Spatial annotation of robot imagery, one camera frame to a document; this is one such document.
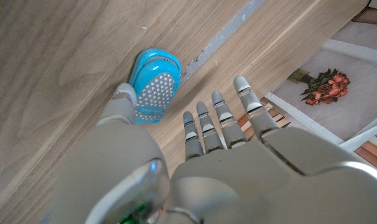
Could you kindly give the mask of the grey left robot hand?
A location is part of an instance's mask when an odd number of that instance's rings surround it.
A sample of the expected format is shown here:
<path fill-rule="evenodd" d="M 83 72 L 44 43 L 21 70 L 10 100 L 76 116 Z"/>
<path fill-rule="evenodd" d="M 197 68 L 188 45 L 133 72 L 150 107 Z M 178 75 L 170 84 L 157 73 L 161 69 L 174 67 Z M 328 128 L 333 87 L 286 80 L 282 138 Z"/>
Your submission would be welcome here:
<path fill-rule="evenodd" d="M 184 114 L 186 159 L 169 174 L 134 123 L 136 95 L 120 84 L 96 126 L 60 166 L 51 223 L 377 223 L 377 170 L 299 128 L 281 129 L 242 76 L 234 79 L 256 139 L 221 93 L 222 134 L 204 104 Z"/>

